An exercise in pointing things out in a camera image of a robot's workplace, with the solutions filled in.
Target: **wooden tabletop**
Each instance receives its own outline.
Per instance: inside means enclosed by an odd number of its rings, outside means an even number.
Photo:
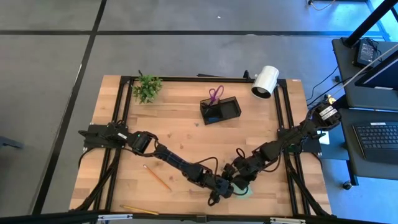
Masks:
[[[120,76],[105,75],[99,90],[92,122],[107,124],[111,121]],[[208,90],[224,85],[223,98],[236,96],[242,114],[238,118],[205,126],[199,110],[199,101],[208,98]],[[298,125],[307,113],[307,106],[300,80],[287,80],[290,104],[294,123]],[[125,85],[122,102],[126,98]],[[142,104],[132,99],[127,125],[129,132],[150,131],[159,137],[159,142],[188,162],[196,162],[210,156],[218,158],[220,174],[226,163],[231,163],[238,155],[240,147],[247,156],[251,151],[267,141],[277,139],[279,127],[274,96],[267,100],[252,95],[251,83],[209,83],[209,82],[163,82],[163,89],[152,104]],[[285,126],[287,117],[283,93],[279,89]],[[100,175],[104,149],[95,149],[82,160],[76,179],[70,208],[79,206],[93,190]],[[319,161],[309,153],[302,153],[302,166],[305,183],[317,202],[330,212],[325,182]],[[149,174],[143,165],[151,168],[171,189]],[[214,161],[203,165],[214,169]],[[209,189],[203,189],[186,180],[180,171],[156,158],[135,156],[122,151],[114,189],[112,211],[125,212],[120,204],[152,210],[159,213],[209,214],[209,215],[280,215],[290,216],[289,189],[284,160],[273,173],[261,172],[250,184],[252,195],[239,198],[221,198],[220,203],[209,207]],[[105,186],[101,199],[104,207],[108,186]],[[299,189],[296,186],[298,208],[303,213]]]

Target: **desk organizer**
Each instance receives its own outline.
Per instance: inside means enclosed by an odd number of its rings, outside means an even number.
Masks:
[[[236,118],[242,113],[235,96],[218,100],[210,107],[206,106],[209,103],[210,99],[200,102],[200,112],[205,125]]]

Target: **scissors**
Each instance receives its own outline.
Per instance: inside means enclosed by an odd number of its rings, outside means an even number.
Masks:
[[[215,89],[213,89],[213,88],[209,89],[209,94],[210,94],[210,103],[209,103],[209,106],[213,105],[213,103],[214,103],[215,101],[219,100],[220,97],[223,95],[223,93],[224,93],[224,86],[223,86],[223,85],[220,85],[220,86],[217,88],[217,90],[215,90]]]

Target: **potted plant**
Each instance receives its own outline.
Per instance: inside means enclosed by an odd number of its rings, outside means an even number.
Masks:
[[[153,75],[143,75],[138,70],[140,76],[138,81],[141,85],[132,88],[132,95],[139,99],[139,103],[153,103],[157,93],[162,89],[162,80]]]

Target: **computer monitor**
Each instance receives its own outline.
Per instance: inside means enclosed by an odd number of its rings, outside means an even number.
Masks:
[[[398,50],[363,75],[355,82],[355,85],[398,90]]]

